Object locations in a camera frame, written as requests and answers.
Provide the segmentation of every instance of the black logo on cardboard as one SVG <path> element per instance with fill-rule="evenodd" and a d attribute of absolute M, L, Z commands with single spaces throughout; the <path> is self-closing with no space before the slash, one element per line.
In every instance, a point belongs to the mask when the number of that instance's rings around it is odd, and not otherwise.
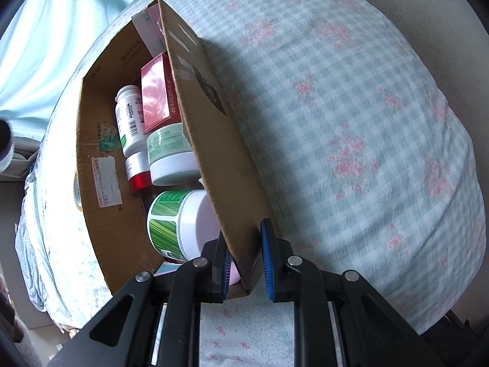
<path fill-rule="evenodd" d="M 219 95 L 217 94 L 217 91 L 212 87 L 211 84 L 206 82 L 205 78 L 202 77 L 200 72 L 194 67 L 194 74 L 195 77 L 197 78 L 197 81 L 199 82 L 200 87 L 202 88 L 202 91 L 204 91 L 204 94 L 209 98 L 209 100 L 212 102 L 212 104 L 217 107 L 217 109 L 222 113 L 226 114 L 224 111 L 224 107 L 222 107 L 221 100 L 219 99 Z"/>

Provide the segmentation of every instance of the red box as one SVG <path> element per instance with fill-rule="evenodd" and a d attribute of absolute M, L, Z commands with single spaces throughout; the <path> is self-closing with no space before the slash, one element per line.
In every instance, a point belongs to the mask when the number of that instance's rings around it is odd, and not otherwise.
<path fill-rule="evenodd" d="M 141 69 L 141 93 L 146 132 L 182 122 L 170 60 L 166 54 L 158 55 Z"/>

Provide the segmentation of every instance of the light blue curtain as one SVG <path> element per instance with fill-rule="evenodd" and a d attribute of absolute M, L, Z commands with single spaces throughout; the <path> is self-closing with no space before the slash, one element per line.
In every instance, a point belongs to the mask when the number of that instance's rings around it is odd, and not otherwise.
<path fill-rule="evenodd" d="M 42 139 L 81 58 L 131 1 L 24 1 L 0 40 L 0 117 L 14 136 Z"/>

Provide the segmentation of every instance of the white bottle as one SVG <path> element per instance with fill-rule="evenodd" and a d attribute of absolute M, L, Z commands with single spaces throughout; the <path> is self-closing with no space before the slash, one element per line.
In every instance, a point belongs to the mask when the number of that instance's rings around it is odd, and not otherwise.
<path fill-rule="evenodd" d="M 122 87 L 116 96 L 116 119 L 124 156 L 148 149 L 144 130 L 143 100 L 136 85 Z"/>

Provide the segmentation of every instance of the silver pivot bolt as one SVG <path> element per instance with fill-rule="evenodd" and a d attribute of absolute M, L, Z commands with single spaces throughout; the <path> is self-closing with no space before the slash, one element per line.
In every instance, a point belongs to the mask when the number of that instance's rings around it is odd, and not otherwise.
<path fill-rule="evenodd" d="M 192 263 L 196 268 L 203 268 L 205 265 L 207 265 L 207 259 L 204 257 L 195 258 Z"/>
<path fill-rule="evenodd" d="M 345 279 L 348 281 L 357 281 L 360 278 L 360 275 L 355 271 L 346 271 Z"/>
<path fill-rule="evenodd" d="M 300 264 L 302 264 L 302 258 L 300 256 L 293 255 L 287 259 L 287 263 L 290 266 L 299 266 Z"/>
<path fill-rule="evenodd" d="M 139 272 L 138 274 L 136 274 L 136 281 L 138 283 L 144 283 L 146 281 L 148 281 L 151 277 L 151 273 L 149 272 L 146 272 L 146 271 L 142 271 L 142 272 Z"/>

